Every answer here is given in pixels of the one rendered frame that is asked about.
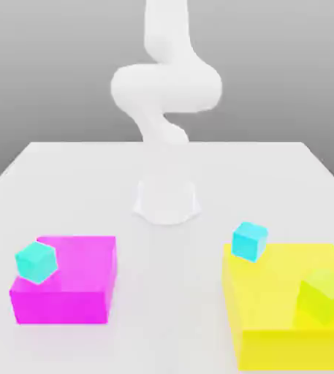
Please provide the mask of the large yellow box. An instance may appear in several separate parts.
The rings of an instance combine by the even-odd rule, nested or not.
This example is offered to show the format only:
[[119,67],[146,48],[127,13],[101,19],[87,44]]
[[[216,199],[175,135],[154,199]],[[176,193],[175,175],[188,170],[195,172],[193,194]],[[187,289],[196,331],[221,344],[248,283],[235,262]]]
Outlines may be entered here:
[[224,245],[222,286],[238,369],[334,371],[334,320],[298,305],[314,270],[334,272],[334,245],[270,243],[256,262]]

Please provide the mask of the small lime yellow cube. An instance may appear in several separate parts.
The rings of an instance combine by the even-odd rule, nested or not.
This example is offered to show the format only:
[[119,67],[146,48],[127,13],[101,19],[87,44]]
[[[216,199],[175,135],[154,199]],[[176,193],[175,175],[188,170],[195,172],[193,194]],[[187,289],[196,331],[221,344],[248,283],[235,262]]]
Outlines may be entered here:
[[334,323],[334,271],[313,270],[300,282],[297,308],[322,324]]

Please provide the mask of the small turquoise cube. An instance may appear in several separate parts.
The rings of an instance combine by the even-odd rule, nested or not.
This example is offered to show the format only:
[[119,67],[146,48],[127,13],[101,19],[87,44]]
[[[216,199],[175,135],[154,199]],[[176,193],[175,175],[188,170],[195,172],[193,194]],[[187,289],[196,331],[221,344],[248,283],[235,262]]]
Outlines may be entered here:
[[57,269],[56,250],[34,241],[15,254],[18,275],[34,284],[46,281]]

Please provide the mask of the small sky blue cube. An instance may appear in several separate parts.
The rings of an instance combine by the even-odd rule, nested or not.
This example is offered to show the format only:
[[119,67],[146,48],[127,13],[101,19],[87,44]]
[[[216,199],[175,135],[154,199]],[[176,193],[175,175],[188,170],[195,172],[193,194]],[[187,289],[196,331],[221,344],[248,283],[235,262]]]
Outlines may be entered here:
[[265,250],[268,230],[251,222],[243,222],[233,232],[231,253],[256,262]]

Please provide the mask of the large magenta box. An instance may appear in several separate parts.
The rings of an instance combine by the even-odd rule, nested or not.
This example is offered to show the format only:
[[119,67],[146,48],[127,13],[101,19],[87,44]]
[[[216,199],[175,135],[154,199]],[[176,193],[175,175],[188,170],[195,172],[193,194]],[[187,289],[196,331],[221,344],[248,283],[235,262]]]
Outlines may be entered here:
[[114,236],[41,236],[57,271],[37,285],[17,277],[9,294],[18,324],[106,324],[117,276]]

